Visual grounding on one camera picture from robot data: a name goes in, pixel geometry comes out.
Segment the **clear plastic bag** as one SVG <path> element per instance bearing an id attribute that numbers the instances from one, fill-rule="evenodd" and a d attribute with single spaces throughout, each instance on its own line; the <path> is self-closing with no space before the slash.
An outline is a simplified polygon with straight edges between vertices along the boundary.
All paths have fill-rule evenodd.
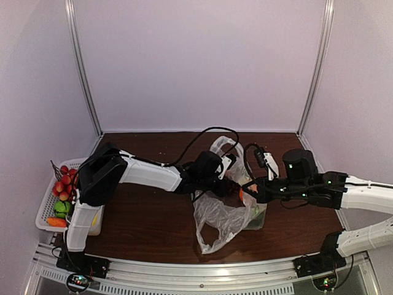
<path id="1" fill-rule="evenodd" d="M 239 185 L 251 181 L 243 162 L 244 150 L 241 144 L 226 137 L 218 137 L 210 151 L 222 156 L 224 147 L 234 148 L 236 162 L 224 179 Z M 194 204 L 193 217 L 196 225 L 196 240 L 202 254 L 219 251 L 243 230 L 260 230 L 265 222 L 266 204 L 243 205 L 237 195 L 218 197 L 212 192 L 204 193 Z"/>

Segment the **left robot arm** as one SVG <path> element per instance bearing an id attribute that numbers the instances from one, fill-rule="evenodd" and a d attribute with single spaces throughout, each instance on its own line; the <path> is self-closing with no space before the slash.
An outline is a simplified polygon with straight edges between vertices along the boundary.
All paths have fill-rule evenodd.
<path id="1" fill-rule="evenodd" d="M 195 161 L 185 165 L 164 164 L 132 155 L 113 143 L 105 143 L 78 169 L 76 203 L 64 236 L 65 264 L 75 273 L 88 268 L 84 249 L 90 226 L 99 208 L 110 201 L 118 184 L 139 184 L 175 194 L 196 191 L 222 194 L 225 173 L 235 161 L 231 154 L 203 151 Z"/>

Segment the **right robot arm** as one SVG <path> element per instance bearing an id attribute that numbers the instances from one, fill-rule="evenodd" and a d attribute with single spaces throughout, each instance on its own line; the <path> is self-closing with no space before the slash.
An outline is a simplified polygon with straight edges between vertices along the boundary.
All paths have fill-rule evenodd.
<path id="1" fill-rule="evenodd" d="M 289 202 L 302 200 L 304 206 L 322 208 L 359 209 L 392 214 L 392 185 L 375 183 L 337 171 L 320 173 L 313 153 L 305 149 L 287 151 L 282 162 L 286 177 L 280 178 L 272 163 L 260 149 L 254 151 L 258 164 L 268 171 L 267 177 L 253 176 L 243 184 L 243 192 L 259 203 L 273 200 Z M 328 271 L 353 254 L 392 244 L 392 219 L 358 230 L 332 233 L 326 236 L 315 266 Z"/>

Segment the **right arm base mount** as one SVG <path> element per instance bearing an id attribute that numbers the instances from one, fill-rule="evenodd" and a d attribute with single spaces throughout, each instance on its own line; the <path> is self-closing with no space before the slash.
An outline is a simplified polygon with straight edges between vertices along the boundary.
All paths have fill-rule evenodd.
<path id="1" fill-rule="evenodd" d="M 346 266 L 346 259 L 338 253 L 338 237 L 342 232 L 326 235 L 320 252 L 303 255 L 294 259 L 294 269 L 298 278 L 313 276 L 324 272 L 334 271 Z"/>

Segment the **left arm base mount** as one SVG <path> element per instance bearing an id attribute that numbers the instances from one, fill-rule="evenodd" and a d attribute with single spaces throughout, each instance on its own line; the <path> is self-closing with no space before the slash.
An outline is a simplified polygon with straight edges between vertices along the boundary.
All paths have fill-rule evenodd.
<path id="1" fill-rule="evenodd" d="M 69 272 L 88 275 L 92 278 L 106 278 L 110 261 L 105 258 L 86 255 L 82 252 L 70 252 L 63 243 L 56 266 Z"/>

